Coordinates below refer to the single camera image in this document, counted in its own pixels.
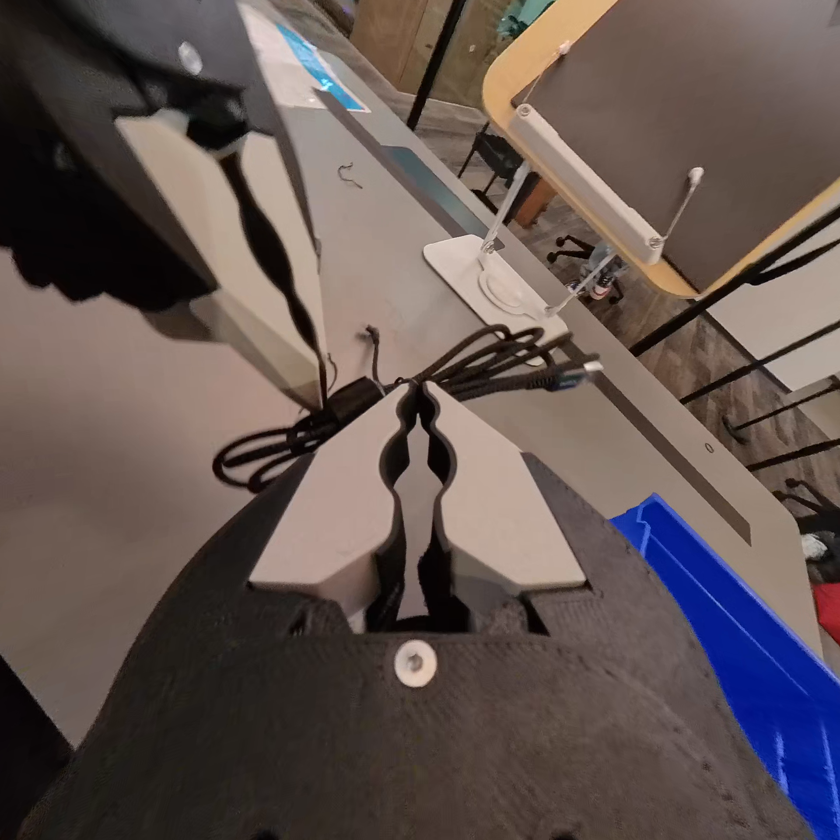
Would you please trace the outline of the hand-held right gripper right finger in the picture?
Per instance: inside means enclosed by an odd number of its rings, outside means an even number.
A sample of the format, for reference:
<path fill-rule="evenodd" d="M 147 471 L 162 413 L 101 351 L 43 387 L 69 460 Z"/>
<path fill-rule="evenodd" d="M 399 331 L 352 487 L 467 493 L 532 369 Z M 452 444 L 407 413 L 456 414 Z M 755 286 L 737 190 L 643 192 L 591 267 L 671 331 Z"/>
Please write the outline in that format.
<path fill-rule="evenodd" d="M 585 573 L 527 454 L 439 385 L 423 385 L 427 465 L 441 489 L 423 555 L 433 627 L 477 627 L 498 608 L 582 591 Z"/>

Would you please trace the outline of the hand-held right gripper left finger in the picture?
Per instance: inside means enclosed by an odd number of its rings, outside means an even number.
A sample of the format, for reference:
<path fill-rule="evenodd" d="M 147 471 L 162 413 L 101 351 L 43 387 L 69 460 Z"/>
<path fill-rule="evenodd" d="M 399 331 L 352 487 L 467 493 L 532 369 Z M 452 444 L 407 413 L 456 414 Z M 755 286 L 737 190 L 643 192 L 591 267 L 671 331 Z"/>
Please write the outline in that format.
<path fill-rule="evenodd" d="M 395 621 L 406 531 L 396 482 L 410 462 L 417 385 L 403 383 L 309 460 L 249 582 L 339 604 L 350 620 Z"/>

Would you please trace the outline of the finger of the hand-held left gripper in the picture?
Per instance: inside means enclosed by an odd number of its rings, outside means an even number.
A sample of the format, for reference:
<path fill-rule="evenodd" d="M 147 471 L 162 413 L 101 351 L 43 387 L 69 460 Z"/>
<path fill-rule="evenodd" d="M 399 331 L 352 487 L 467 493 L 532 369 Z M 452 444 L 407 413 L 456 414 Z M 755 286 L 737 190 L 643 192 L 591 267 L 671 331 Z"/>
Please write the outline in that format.
<path fill-rule="evenodd" d="M 312 377 L 312 358 L 288 331 L 283 300 L 257 267 L 241 224 L 238 143 L 256 132 L 210 151 L 188 138 L 187 117 L 174 110 L 116 125 L 209 269 L 211 290 L 153 318 L 154 326 L 174 338 L 225 343 L 293 402 L 321 407 L 325 377 Z"/>
<path fill-rule="evenodd" d="M 311 377 L 325 377 L 319 242 L 297 158 L 274 137 L 248 133 L 238 143 L 238 205 L 257 267 L 283 300 L 288 331 L 311 356 Z"/>

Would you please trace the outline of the blue plastic bin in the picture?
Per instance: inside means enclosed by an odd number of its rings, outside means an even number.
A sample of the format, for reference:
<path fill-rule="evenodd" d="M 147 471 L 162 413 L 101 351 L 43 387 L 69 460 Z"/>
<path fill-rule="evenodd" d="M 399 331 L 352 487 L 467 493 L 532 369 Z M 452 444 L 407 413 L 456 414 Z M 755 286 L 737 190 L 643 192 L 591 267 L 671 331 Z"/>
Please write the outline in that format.
<path fill-rule="evenodd" d="M 661 497 L 612 519 L 677 601 L 767 771 L 839 838 L 837 677 Z"/>

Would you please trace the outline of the person's left hand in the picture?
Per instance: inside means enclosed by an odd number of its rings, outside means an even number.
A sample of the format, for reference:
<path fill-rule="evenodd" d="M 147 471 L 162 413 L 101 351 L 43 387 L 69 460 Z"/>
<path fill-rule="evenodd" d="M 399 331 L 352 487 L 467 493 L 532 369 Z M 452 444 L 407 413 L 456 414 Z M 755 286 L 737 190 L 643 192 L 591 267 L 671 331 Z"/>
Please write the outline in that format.
<path fill-rule="evenodd" d="M 208 288 L 127 207 L 108 195 L 42 192 L 2 197 L 2 248 L 31 287 L 74 302 L 110 296 L 162 312 Z"/>

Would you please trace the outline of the printed paper sheet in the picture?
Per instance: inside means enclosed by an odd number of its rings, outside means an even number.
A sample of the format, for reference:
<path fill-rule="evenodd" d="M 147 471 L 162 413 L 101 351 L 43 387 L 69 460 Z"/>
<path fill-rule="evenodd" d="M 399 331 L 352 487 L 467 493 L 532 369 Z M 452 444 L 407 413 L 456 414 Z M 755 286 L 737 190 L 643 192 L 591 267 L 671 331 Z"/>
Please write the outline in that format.
<path fill-rule="evenodd" d="M 325 109 L 321 94 L 328 93 L 348 112 L 370 112 L 344 86 L 315 45 L 292 28 L 272 22 L 247 3 L 239 3 L 238 8 L 277 105 L 285 109 Z"/>

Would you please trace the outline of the large cardboard box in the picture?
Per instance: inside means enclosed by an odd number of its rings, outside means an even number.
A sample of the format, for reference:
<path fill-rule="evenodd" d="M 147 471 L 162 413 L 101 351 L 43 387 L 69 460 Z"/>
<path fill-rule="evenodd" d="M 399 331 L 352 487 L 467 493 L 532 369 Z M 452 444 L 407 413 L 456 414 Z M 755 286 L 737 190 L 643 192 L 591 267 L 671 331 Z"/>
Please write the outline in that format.
<path fill-rule="evenodd" d="M 359 1 L 350 42 L 396 90 L 417 93 L 451 1 Z"/>

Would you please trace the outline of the black round-headed light pole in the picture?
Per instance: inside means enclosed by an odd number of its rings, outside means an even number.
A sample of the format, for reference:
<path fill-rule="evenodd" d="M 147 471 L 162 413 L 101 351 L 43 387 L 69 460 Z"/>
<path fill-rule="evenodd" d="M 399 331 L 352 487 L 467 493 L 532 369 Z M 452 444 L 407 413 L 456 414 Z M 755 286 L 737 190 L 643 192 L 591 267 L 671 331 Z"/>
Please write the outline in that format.
<path fill-rule="evenodd" d="M 427 67 L 416 91 L 413 105 L 408 113 L 406 126 L 411 131 L 416 130 L 419 120 L 424 112 L 427 101 L 431 95 L 432 89 L 434 88 L 438 72 L 440 71 L 440 67 L 445 59 L 447 49 L 455 35 L 459 20 L 466 5 L 467 1 L 453 1 L 447 11 L 436 43 L 429 57 Z"/>

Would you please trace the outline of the black metal cart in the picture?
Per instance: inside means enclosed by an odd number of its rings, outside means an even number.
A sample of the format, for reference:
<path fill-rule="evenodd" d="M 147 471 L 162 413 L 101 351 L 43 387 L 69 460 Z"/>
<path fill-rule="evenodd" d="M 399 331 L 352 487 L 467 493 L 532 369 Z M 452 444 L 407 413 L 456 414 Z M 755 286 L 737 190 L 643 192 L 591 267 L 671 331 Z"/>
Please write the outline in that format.
<path fill-rule="evenodd" d="M 488 122 L 476 133 L 465 161 L 457 173 L 458 179 L 466 172 L 467 167 L 475 155 L 490 168 L 491 177 L 484 189 L 473 189 L 471 192 L 489 210 L 495 213 L 498 207 L 488 197 L 489 189 L 496 181 L 500 181 L 509 190 L 513 182 L 513 177 L 517 173 L 523 159 L 510 146 L 509 142 L 490 131 L 490 124 Z M 555 197 L 556 192 L 552 186 L 537 172 L 530 171 L 519 193 L 513 200 L 511 209 L 506 216 L 505 224 L 509 224 L 510 221 L 514 220 L 521 228 L 531 229 Z"/>

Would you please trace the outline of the black sign easel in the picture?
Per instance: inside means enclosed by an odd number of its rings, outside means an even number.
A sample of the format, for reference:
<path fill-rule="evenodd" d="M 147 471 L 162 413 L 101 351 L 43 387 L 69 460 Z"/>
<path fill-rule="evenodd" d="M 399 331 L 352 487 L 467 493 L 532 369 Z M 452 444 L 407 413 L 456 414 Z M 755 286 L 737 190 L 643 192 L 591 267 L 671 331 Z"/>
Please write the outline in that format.
<path fill-rule="evenodd" d="M 809 224 L 803 226 L 798 232 L 786 234 L 779 244 L 765 250 L 759 256 L 748 257 L 746 265 L 738 269 L 730 280 L 715 290 L 709 290 L 688 306 L 686 310 L 666 321 L 639 341 L 636 341 L 630 347 L 630 353 L 636 358 L 642 356 L 680 331 L 688 323 L 698 319 L 700 315 L 707 312 L 714 305 L 743 287 L 759 287 L 770 283 L 772 280 L 787 277 L 829 254 L 838 247 L 838 239 L 834 239 L 818 248 L 813 248 L 794 259 L 787 259 L 787 256 L 792 251 L 803 246 L 824 230 L 837 223 L 838 218 L 839 206 L 835 205 L 823 215 L 814 218 Z M 755 371 L 764 369 L 767 364 L 779 361 L 796 351 L 803 350 L 816 341 L 828 337 L 837 332 L 838 328 L 839 321 L 834 321 L 803 338 L 786 344 L 764 357 L 753 359 L 750 363 L 744 364 L 734 371 L 687 394 L 680 398 L 679 401 L 684 406 L 696 402 L 702 397 L 708 396 L 727 385 L 740 381 Z"/>

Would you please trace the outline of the black swivel chair base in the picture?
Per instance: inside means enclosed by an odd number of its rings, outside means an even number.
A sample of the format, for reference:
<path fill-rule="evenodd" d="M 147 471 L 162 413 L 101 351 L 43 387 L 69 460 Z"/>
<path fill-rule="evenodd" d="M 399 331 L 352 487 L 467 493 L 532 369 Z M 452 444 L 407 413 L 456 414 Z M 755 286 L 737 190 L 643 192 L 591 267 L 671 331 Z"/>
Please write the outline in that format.
<path fill-rule="evenodd" d="M 578 278 L 567 286 L 574 298 L 606 299 L 610 305 L 624 299 L 621 277 L 628 266 L 612 246 L 605 241 L 590 245 L 572 235 L 557 238 L 555 244 L 556 249 L 546 257 L 549 264 L 555 264 L 560 257 L 581 262 Z"/>

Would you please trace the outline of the red plastic bin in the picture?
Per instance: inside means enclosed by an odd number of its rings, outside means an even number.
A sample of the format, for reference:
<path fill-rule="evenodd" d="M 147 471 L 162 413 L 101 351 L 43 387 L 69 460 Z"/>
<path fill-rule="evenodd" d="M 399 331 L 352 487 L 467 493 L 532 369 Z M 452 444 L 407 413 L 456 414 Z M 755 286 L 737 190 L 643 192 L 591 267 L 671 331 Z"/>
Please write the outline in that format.
<path fill-rule="evenodd" d="M 817 622 L 821 629 L 839 645 L 839 583 L 820 583 L 812 586 Z"/>

